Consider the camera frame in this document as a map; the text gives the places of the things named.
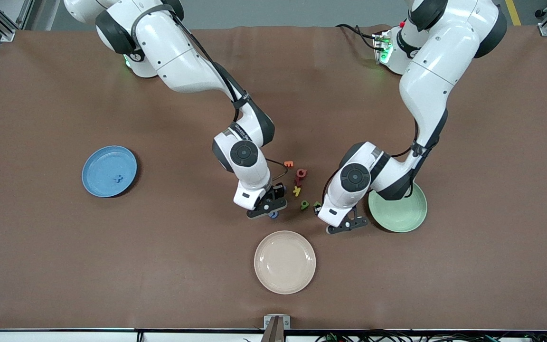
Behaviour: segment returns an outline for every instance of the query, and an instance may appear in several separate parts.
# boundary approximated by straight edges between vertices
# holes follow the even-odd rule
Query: beige plate
[[[315,273],[315,253],[296,232],[269,234],[255,252],[256,277],[271,292],[290,295],[304,289]]]

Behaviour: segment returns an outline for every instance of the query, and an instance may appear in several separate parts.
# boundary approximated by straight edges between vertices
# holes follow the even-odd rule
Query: brown tabletop
[[[93,32],[20,31],[0,48],[0,328],[252,327],[285,313],[296,328],[547,329],[547,38],[536,28],[510,28],[453,90],[417,178],[423,225],[336,236],[299,203],[319,199],[354,143],[410,144],[399,76],[339,28],[196,36],[276,124],[265,155],[308,169],[300,197],[275,220],[232,202],[236,178],[211,153],[234,114],[223,93],[133,76]],[[98,199],[82,167],[114,144],[141,173],[127,194]],[[253,269],[261,239],[284,229],[317,256],[310,285],[289,296]]]

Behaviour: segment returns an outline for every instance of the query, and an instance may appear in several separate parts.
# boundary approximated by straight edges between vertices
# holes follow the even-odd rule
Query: green plate
[[[413,194],[398,201],[386,201],[377,192],[368,196],[368,207],[381,227],[393,232],[410,232],[425,219],[427,200],[424,192],[413,183]]]

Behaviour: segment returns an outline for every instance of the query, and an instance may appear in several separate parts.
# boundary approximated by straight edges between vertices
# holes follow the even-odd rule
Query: yellow stripe
[[[519,13],[516,12],[516,6],[512,0],[506,0],[506,6],[508,6],[508,11],[510,12],[510,18],[512,18],[512,24],[514,26],[520,26]]]

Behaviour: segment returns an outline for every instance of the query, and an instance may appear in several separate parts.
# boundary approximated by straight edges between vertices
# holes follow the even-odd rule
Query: gray floor
[[[500,5],[510,22],[505,0],[493,2]],[[537,24],[534,12],[547,6],[547,0],[514,0],[514,3],[523,25]],[[340,23],[395,25],[406,17],[406,5],[401,0],[186,0],[183,5],[184,22],[191,29]],[[34,30],[94,30],[93,26],[74,20],[61,0],[40,0],[32,17]]]

